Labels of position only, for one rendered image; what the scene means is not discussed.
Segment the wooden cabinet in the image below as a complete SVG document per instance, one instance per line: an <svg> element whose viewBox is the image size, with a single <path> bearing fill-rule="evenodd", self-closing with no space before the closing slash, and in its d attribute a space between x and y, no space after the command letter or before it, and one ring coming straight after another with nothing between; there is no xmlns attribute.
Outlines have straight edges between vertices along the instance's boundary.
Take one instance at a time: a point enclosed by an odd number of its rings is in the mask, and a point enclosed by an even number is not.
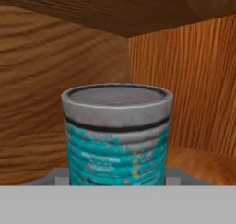
<svg viewBox="0 0 236 224"><path fill-rule="evenodd" d="M236 0L0 0L0 185L66 165L61 93L174 95L168 163L236 184Z"/></svg>

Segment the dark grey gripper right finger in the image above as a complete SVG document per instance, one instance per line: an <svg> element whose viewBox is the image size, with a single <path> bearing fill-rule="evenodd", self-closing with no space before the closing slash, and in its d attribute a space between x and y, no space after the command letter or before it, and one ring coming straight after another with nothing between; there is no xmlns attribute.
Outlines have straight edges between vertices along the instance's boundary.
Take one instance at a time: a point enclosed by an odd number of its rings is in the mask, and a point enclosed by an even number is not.
<svg viewBox="0 0 236 224"><path fill-rule="evenodd" d="M191 177L182 169L168 168L165 173L165 184L166 185L197 186L197 185L207 185L207 182Z"/></svg>

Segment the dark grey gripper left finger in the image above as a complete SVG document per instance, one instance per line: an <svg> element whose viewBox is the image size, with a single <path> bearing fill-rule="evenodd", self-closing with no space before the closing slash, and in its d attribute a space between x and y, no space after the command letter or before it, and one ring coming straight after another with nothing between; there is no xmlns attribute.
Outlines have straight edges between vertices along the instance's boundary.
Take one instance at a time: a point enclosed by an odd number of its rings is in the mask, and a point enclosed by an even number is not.
<svg viewBox="0 0 236 224"><path fill-rule="evenodd" d="M69 171L68 168L52 169L46 176L28 182L27 185L69 185Z"/></svg>

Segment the teal labelled tin can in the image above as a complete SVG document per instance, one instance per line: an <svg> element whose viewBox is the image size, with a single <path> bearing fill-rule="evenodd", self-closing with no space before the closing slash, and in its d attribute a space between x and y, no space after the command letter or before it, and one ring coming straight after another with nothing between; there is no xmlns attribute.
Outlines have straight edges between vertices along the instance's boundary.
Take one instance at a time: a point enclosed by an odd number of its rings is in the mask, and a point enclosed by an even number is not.
<svg viewBox="0 0 236 224"><path fill-rule="evenodd" d="M97 84L61 95L71 185L163 185L173 94Z"/></svg>

